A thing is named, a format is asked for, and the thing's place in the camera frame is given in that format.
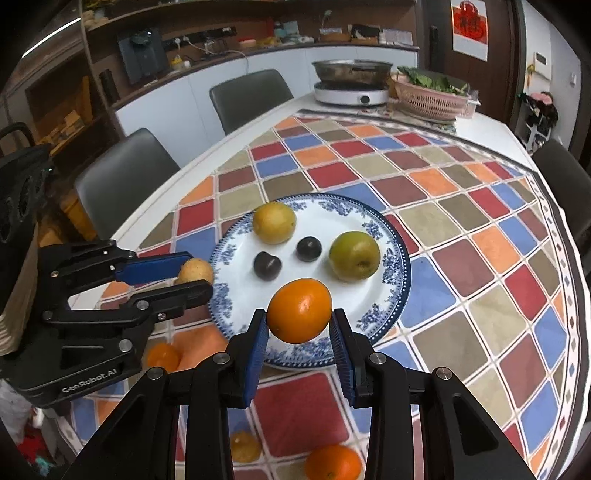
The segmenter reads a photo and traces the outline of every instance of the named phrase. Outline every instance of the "plate rim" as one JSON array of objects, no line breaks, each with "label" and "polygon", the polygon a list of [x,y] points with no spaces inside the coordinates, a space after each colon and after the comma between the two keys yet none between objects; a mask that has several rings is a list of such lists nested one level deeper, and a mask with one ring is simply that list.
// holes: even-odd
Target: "plate rim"
[{"label": "plate rim", "polygon": [[[408,301],[408,296],[410,295],[411,283],[412,283],[412,268],[411,268],[410,255],[408,253],[407,246],[404,243],[402,235],[398,232],[398,230],[396,230],[394,225],[392,225],[381,212],[377,211],[373,207],[370,207],[366,203],[361,202],[360,200],[357,200],[357,199],[354,199],[351,197],[346,197],[344,195],[339,195],[337,193],[331,193],[331,192],[308,192],[308,193],[296,193],[293,195],[286,195],[284,197],[280,197],[275,200],[272,200],[272,202],[285,203],[285,201],[293,201],[293,200],[297,201],[298,199],[303,199],[303,198],[308,198],[308,197],[327,197],[327,198],[332,198],[332,199],[336,199],[336,200],[344,200],[346,202],[351,202],[361,208],[366,209],[368,212],[373,214],[377,220],[381,221],[381,223],[385,226],[385,228],[387,230],[390,231],[390,233],[392,234],[392,236],[395,238],[395,240],[398,243],[398,246],[400,248],[400,253],[401,253],[401,262],[403,264],[403,272],[406,270],[406,273],[407,273],[408,287],[406,290],[402,289],[402,291],[400,292],[400,299],[398,301],[400,304],[400,308],[397,309],[397,311],[392,312],[390,314],[390,316],[387,318],[387,320],[384,322],[382,327],[379,328],[378,331],[376,333],[374,333],[369,338],[369,341],[373,346],[376,343],[378,343],[386,335],[386,333],[388,333],[390,331],[390,329],[393,327],[394,323],[396,323],[396,321],[402,315],[402,311],[404,310],[404,307],[406,306],[406,303]],[[226,233],[224,233],[224,235],[220,238],[219,242],[214,247],[213,252],[209,258],[209,262],[212,265],[212,267],[213,267],[213,262],[215,260],[217,260],[217,257],[219,256],[219,254],[224,250],[224,247],[226,246],[226,243],[230,240],[230,237],[232,236],[234,230],[238,229],[240,226],[242,226],[242,220],[244,220],[249,215],[253,214],[254,210],[255,209],[250,210],[249,212],[246,212],[244,215],[242,215],[226,231]],[[230,340],[232,337],[228,336],[221,328],[220,325],[222,322],[217,317],[216,312],[212,309],[211,300],[209,302],[207,302],[207,309],[209,311],[210,318],[211,318],[212,322],[214,323],[214,325],[221,332],[221,334],[224,336],[224,338],[226,338],[227,340]],[[315,362],[311,362],[311,364],[306,364],[306,365],[303,365],[303,364],[293,365],[291,362],[277,362],[277,361],[272,361],[272,360],[267,360],[267,359],[265,359],[265,363],[268,365],[272,365],[274,367],[279,367],[279,368],[285,368],[285,369],[290,369],[290,370],[303,370],[303,369],[310,369],[310,368],[329,367],[329,366],[335,364],[335,358],[333,356],[333,358],[330,360],[315,361]]]}]

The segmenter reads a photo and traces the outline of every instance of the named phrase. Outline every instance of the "orange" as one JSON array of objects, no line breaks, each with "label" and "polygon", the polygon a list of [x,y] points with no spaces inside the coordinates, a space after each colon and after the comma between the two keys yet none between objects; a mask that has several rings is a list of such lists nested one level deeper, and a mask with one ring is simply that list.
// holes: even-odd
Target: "orange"
[{"label": "orange", "polygon": [[301,278],[275,292],[267,308],[267,325],[287,343],[304,343],[318,336],[332,315],[332,298],[326,286]]},{"label": "orange", "polygon": [[344,445],[317,448],[306,459],[310,480],[357,480],[360,473],[359,455]]},{"label": "orange", "polygon": [[181,357],[172,345],[158,343],[148,352],[146,367],[162,367],[168,373],[172,373],[178,368],[180,361]]}]

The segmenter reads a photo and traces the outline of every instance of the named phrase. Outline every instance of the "blue and white plate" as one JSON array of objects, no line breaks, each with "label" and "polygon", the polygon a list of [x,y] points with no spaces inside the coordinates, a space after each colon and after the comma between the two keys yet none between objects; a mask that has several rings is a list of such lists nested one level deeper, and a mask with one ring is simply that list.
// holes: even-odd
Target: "blue and white plate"
[{"label": "blue and white plate", "polygon": [[[364,333],[372,344],[386,334],[400,316],[410,290],[408,252],[394,227],[364,203],[330,193],[307,193],[279,200],[297,215],[295,233],[281,245],[262,243],[252,231],[252,215],[238,220],[213,251],[210,263],[215,272],[212,319],[226,338],[245,332],[256,309],[267,309],[277,290],[298,278],[315,278],[332,295],[333,308],[345,310],[354,331]],[[365,231],[379,245],[382,262],[366,280],[346,283],[332,273],[328,262],[332,242],[348,231]],[[315,236],[322,254],[315,262],[296,257],[296,245],[305,236]],[[259,279],[252,264],[266,251],[281,259],[283,267],[273,281]],[[269,334],[265,360],[277,367],[316,368],[335,362],[328,327],[315,339],[299,345],[285,343]]]}]

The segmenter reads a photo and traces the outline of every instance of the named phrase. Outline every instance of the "green apple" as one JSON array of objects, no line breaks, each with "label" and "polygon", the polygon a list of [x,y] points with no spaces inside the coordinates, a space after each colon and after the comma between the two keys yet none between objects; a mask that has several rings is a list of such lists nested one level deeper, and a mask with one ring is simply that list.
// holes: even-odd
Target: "green apple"
[{"label": "green apple", "polygon": [[344,281],[371,277],[378,270],[381,258],[378,244],[365,232],[340,234],[329,252],[333,272]]}]

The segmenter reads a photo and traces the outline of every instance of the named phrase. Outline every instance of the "power strip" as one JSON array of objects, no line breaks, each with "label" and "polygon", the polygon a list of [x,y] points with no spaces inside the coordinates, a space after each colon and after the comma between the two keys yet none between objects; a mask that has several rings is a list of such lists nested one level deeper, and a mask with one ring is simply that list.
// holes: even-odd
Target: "power strip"
[{"label": "power strip", "polygon": [[235,37],[236,27],[215,28],[213,30],[204,30],[201,32],[189,33],[181,35],[177,38],[171,38],[162,42],[165,51],[176,50],[178,46],[184,47],[189,45],[189,42],[184,40],[187,37],[191,43],[203,43],[207,40],[217,40],[218,38]]}]

